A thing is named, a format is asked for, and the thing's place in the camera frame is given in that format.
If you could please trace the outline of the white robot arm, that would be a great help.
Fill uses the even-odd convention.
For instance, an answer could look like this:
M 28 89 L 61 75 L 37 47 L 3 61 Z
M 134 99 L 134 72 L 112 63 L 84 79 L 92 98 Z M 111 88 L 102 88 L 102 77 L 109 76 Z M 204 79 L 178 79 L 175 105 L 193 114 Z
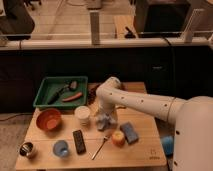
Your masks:
M 117 77 L 109 77 L 97 88 L 100 110 L 111 113 L 123 105 L 174 124 L 173 171 L 213 171 L 213 97 L 185 100 L 120 87 Z

